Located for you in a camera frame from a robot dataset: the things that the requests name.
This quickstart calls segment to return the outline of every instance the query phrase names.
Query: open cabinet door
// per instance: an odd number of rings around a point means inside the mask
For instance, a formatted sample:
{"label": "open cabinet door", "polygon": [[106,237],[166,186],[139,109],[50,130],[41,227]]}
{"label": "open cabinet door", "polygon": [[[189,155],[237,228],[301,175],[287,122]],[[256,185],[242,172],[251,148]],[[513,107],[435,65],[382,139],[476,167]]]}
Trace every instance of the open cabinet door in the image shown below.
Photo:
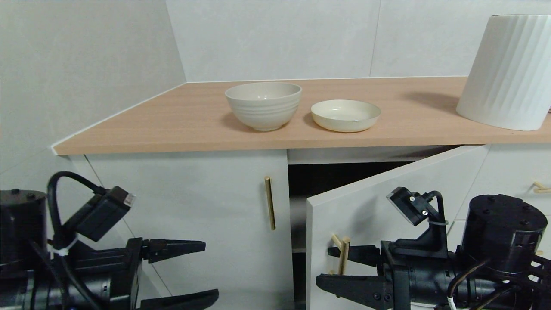
{"label": "open cabinet door", "polygon": [[[366,310],[363,305],[322,291],[316,276],[337,270],[338,258],[327,255],[331,236],[349,237],[350,245],[376,245],[381,240],[415,239],[427,228],[406,221],[386,199],[396,187],[412,192],[438,190],[444,197],[450,223],[459,211],[488,154],[489,146],[462,146],[389,170],[352,184],[308,198],[307,203],[307,296],[311,310]],[[436,199],[432,202],[436,208]],[[346,275],[376,275],[373,267],[347,262]]]}

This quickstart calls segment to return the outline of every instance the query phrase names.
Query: gold handle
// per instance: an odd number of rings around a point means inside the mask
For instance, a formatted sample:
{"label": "gold handle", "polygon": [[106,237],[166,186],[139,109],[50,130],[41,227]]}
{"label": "gold handle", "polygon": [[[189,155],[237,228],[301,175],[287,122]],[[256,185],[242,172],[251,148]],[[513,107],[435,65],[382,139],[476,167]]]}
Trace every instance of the gold handle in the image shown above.
{"label": "gold handle", "polygon": [[272,180],[270,177],[264,178],[266,185],[266,197],[268,199],[268,213],[270,214],[270,226],[273,231],[276,230],[276,216],[274,215],[274,200],[272,198]]}
{"label": "gold handle", "polygon": [[339,239],[339,237],[334,234],[331,236],[331,239],[333,242],[335,242],[335,245],[337,248],[341,251],[341,254],[339,256],[339,267],[337,269],[337,275],[344,275],[344,269],[346,268],[346,263],[348,261],[348,250],[350,249],[350,238],[344,237],[342,240]]}
{"label": "gold handle", "polygon": [[543,186],[538,181],[534,182],[534,186],[536,187],[536,188],[534,188],[534,193],[536,193],[536,194],[545,194],[545,193],[550,193],[551,194],[551,188],[546,188],[545,186]]}

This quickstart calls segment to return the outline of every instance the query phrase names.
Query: plate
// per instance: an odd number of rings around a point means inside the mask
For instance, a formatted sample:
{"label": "plate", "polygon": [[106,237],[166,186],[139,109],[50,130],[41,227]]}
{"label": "plate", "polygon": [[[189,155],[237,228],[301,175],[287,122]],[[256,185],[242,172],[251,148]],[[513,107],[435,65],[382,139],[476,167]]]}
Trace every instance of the plate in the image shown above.
{"label": "plate", "polygon": [[310,110],[316,124],[338,132],[364,131],[381,115],[381,109],[372,103],[346,99],[318,102]]}

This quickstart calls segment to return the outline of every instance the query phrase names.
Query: ceramic bowl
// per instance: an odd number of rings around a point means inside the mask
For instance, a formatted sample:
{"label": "ceramic bowl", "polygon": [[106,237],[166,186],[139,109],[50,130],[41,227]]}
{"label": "ceramic bowl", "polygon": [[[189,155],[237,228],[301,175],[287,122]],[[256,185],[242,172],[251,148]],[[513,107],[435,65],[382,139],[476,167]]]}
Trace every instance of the ceramic bowl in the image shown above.
{"label": "ceramic bowl", "polygon": [[363,131],[375,124],[381,109],[357,100],[327,100],[314,104],[312,118],[323,128],[339,132]]}
{"label": "ceramic bowl", "polygon": [[302,88],[282,82],[243,84],[226,90],[231,111],[243,124],[260,131],[276,130],[291,120]]}

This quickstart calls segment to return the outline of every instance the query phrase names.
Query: wooden countertop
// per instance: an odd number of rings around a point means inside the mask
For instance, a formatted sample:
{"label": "wooden countertop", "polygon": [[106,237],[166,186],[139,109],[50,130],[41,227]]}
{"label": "wooden countertop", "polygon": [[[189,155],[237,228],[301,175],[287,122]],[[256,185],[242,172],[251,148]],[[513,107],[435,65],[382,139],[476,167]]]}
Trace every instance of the wooden countertop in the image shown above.
{"label": "wooden countertop", "polygon": [[[297,80],[297,113],[279,130],[258,132],[239,122],[224,96],[246,82],[187,83],[54,146],[60,155],[484,143],[551,143],[551,115],[538,131],[514,131],[455,112],[466,77]],[[329,99],[378,105],[374,127],[337,133],[317,126],[310,107]]]}

